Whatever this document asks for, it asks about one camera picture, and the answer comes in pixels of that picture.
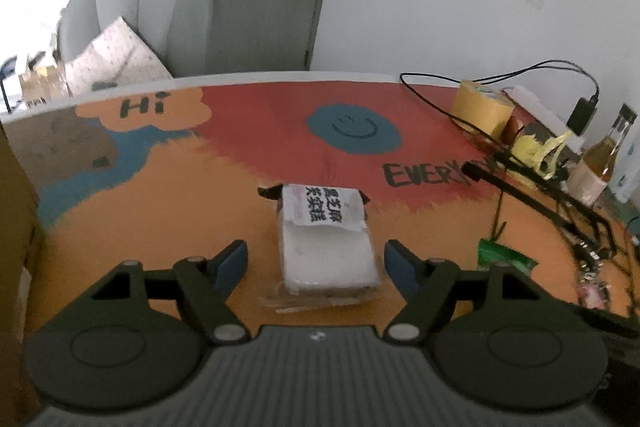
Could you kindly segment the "dark green snack packet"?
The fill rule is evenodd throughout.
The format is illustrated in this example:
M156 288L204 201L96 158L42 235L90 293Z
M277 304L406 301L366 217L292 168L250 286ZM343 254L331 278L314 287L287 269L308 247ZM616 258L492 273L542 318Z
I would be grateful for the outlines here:
M526 275L532 273L538 262L519 251L501 245L490 239L481 239L477 245L477 269L488 270L491 265L505 263Z

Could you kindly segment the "clear plastic bottle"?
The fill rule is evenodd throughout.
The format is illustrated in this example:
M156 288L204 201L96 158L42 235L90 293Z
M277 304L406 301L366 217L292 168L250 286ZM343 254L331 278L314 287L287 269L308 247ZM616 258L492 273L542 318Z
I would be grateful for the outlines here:
M619 202L628 202L639 186L639 124L636 122L620 147L610 190Z

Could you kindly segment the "amber glass bottle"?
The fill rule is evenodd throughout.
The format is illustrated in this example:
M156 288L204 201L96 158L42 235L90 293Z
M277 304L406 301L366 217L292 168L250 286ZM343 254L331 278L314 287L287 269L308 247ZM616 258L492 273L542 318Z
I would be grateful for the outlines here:
M587 207L597 202L612 179L618 152L636 119L636 111L623 104L605 137L582 155L570 173L566 181L570 197Z

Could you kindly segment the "black charger plug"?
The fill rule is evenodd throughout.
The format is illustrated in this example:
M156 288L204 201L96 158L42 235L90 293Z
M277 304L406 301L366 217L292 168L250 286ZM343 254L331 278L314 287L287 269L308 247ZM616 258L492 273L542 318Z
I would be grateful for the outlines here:
M580 98L567 119L567 128L577 136L582 136L596 113L598 102L599 98L595 95L591 98Z

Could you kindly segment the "SF cardboard box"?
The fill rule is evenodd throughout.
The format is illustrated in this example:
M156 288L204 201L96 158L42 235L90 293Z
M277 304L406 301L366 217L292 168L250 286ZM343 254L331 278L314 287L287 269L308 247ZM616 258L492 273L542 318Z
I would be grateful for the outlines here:
M22 100L28 108L70 97L63 63L39 67L19 75L18 79L22 89Z

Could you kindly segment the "colourful cat table mat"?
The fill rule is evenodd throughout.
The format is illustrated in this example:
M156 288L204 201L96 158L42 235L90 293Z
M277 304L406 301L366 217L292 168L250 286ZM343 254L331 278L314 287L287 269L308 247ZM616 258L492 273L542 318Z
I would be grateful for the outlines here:
M538 212L463 173L500 167L474 136L436 113L454 94L397 83L278 79L172 84L86 95L3 123L39 198L46 240L27 326L38 329L119 262L167 269L235 239L248 271L230 305L262 324L383 326L401 297L383 281L361 305L307 311L282 298L281 213L270 188L292 186L315 225L335 225L344 192L366 196L376 251L397 239L418 257L477 265L500 242L535 261L533 278L569 303L577 265Z

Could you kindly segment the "brown cardboard box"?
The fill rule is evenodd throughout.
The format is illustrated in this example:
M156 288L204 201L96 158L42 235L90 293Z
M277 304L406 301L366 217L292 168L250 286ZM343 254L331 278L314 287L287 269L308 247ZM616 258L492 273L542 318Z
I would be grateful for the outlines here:
M1 424L17 423L27 301L42 245L38 197L1 135Z

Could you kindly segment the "white power strip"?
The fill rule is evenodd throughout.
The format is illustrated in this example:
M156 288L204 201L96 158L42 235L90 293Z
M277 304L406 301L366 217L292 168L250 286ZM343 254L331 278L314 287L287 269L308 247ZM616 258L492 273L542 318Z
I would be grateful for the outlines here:
M565 124L558 115L553 113L552 110L548 109L536 95L533 95L532 92L522 86L507 87L503 90L503 93L515 104L525 109L529 115L532 115L552 134L559 136L568 132L570 136L566 140L566 145L573 153L577 155L582 153L582 146L585 143L585 139L570 130L567 124Z

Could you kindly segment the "yellow tape roll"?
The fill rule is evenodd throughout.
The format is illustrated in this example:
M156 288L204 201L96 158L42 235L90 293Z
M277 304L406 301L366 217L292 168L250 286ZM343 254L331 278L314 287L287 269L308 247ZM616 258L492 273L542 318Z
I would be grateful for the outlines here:
M450 114L461 128L485 132L499 139L513 115L514 104L504 95L484 84L462 80L454 97Z

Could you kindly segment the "dotted white cushion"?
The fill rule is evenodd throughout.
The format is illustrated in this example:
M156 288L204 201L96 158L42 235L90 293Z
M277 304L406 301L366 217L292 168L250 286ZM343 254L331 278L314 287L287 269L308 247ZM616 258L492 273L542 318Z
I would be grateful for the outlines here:
M78 57L65 63L71 95L171 78L158 56L122 17L94 38Z

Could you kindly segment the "white black-label snack pack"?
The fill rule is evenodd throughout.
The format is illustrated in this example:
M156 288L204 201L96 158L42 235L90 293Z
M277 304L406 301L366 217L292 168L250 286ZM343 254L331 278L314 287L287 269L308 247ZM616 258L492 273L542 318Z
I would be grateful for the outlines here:
M283 183L258 188L277 203L280 280L264 299L279 313L359 305L381 286L367 224L368 196L353 187Z

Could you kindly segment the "pink keychain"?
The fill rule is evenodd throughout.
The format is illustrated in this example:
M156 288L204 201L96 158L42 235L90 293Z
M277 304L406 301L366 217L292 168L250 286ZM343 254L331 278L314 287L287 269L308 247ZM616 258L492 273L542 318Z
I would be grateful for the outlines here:
M582 274L577 283L579 306L602 311L611 310L610 286L597 273Z

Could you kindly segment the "yellow crumpled wrapper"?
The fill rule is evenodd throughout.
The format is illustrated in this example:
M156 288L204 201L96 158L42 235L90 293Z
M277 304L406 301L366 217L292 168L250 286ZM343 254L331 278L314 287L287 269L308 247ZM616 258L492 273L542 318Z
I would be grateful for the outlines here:
M515 140L511 153L544 181L549 181L554 177L561 153L572 136L573 132L568 130L560 136L539 142L535 135L522 135Z

